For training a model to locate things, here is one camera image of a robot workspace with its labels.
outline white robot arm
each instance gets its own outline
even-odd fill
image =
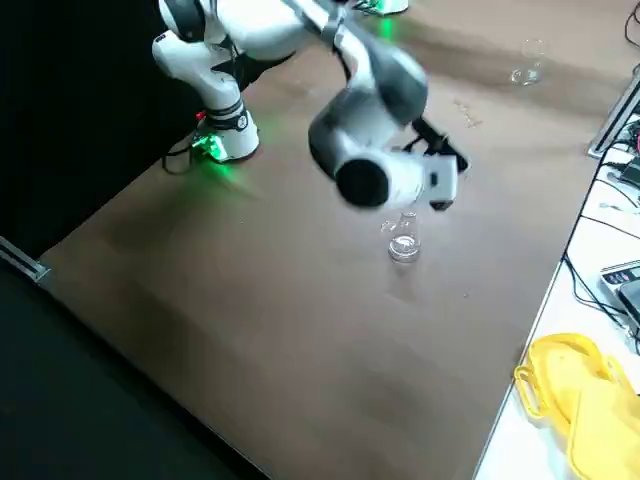
[[[453,202],[458,174],[468,164],[422,118],[422,68],[359,27],[344,6],[332,0],[160,0],[160,12],[170,31],[154,41],[154,57],[202,97],[216,160],[246,157],[259,143],[237,75],[225,65],[244,56],[269,68],[303,47],[311,34],[341,60],[347,75],[347,86],[309,128],[311,155],[342,197],[361,208],[420,200],[444,210]],[[345,57],[357,66],[353,75]],[[402,150],[385,149],[409,124],[416,141]],[[418,140],[429,145],[424,154],[412,152]]]

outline black background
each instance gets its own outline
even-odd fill
[[[0,235],[38,257],[189,132],[200,101],[153,61],[152,0],[5,8]]]
[[[0,262],[0,478],[264,480]]]

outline black cable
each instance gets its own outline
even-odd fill
[[[176,170],[171,170],[169,168],[169,165],[167,164],[167,157],[177,157],[178,155],[182,155],[183,153],[187,153],[189,152],[189,164],[187,165],[187,168],[185,168],[184,170],[180,170],[180,171],[176,171]],[[179,150],[175,150],[173,152],[167,152],[166,155],[162,156],[162,160],[160,162],[162,169],[167,172],[169,175],[183,175],[185,173],[187,173],[190,169],[191,169],[191,165],[193,164],[193,157],[191,155],[191,145],[188,145],[184,148],[181,148]]]
[[[635,238],[637,240],[640,240],[640,237],[638,235],[635,235],[635,234],[633,234],[631,232],[627,232],[626,230],[622,230],[621,228],[618,228],[615,225],[611,225],[610,223],[603,222],[602,220],[598,220],[597,218],[588,217],[586,215],[580,215],[580,217],[581,218],[585,218],[587,220],[591,220],[592,222],[600,223],[601,225],[604,225],[605,227],[613,228],[614,230],[617,230],[620,233],[624,233],[625,235],[629,235],[630,237],[633,237],[633,238]]]
[[[611,307],[610,305],[606,305],[606,304],[602,303],[600,300],[598,300],[598,297],[595,296],[593,291],[589,288],[589,285],[587,285],[587,283],[582,279],[582,277],[580,276],[580,274],[578,273],[578,271],[574,267],[573,263],[571,262],[571,259],[569,258],[569,254],[565,252],[563,258],[564,258],[565,263],[569,267],[569,271],[571,272],[571,277],[574,278],[574,279],[577,278],[580,281],[580,283],[582,284],[583,288],[587,291],[589,296],[598,305],[598,307],[600,307],[600,310],[602,312],[604,312],[607,315],[607,317],[609,317],[609,319],[613,323],[615,323],[620,328],[624,328],[623,325],[618,321],[618,319],[616,317],[614,317],[613,314],[609,310],[607,310],[607,307],[610,307],[612,309],[614,307]]]
[[[569,267],[569,273],[571,274],[571,282],[573,284],[573,296],[578,301],[578,303],[581,303],[585,307],[593,308],[595,310],[602,310],[599,306],[597,306],[598,302],[593,301],[593,300],[587,300],[586,298],[582,298],[578,294],[578,282],[577,282],[577,279],[576,279],[576,272],[574,272],[574,270],[569,266],[568,263],[567,263],[567,267]],[[626,315],[627,314],[627,312],[625,312],[624,310],[616,308],[613,305],[609,305],[607,303],[602,303],[602,302],[599,302],[599,303],[601,305],[603,305],[605,308],[613,310],[617,315]]]
[[[418,135],[416,138],[414,138],[413,140],[411,140],[409,143],[407,143],[404,148],[402,149],[403,152],[413,152],[413,147],[420,141],[422,140],[422,137],[420,135]]]
[[[604,181],[604,180],[602,180],[600,178],[596,178],[594,181],[595,182],[604,183],[605,185],[608,185],[609,187],[613,188],[620,195],[622,195],[624,198],[626,198],[631,205],[633,205],[634,207],[638,208],[638,205],[636,204],[636,202],[634,202],[633,199],[629,195],[624,193],[620,188],[616,187],[613,183],[606,182],[606,181]]]
[[[638,18],[638,9],[640,9],[640,2],[636,3],[635,7],[633,7],[633,10],[631,10],[631,13],[627,17],[627,21],[624,23],[624,38],[631,45],[640,48],[640,45],[631,40],[631,37],[629,36],[629,24],[631,23],[631,20],[633,19],[636,24],[640,24],[640,18]]]
[[[604,162],[602,165],[600,165],[600,167],[611,167],[620,173],[622,173],[627,168],[627,166],[628,166],[627,163],[618,163],[618,162]]]
[[[178,155],[182,155],[183,153],[187,153],[189,150],[191,150],[191,145],[181,148],[180,150],[176,150],[174,152],[168,152],[167,153],[167,157],[177,157]]]

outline clear glass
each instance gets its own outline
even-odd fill
[[[383,232],[389,232],[389,256],[400,263],[415,262],[420,256],[418,217],[415,212],[404,212],[397,222],[385,222]]]
[[[542,40],[537,38],[525,40],[520,50],[521,65],[511,72],[511,81],[522,86],[538,83],[542,76],[544,50],[545,44]]]

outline brown table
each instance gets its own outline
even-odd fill
[[[276,478],[468,479],[630,77],[627,3],[413,0],[395,20],[472,160],[449,211],[419,211],[413,266],[386,253],[396,213],[346,207],[310,159],[343,81],[313,48],[247,91],[258,155],[153,166],[47,252],[46,288]],[[532,36],[544,81],[513,87]]]

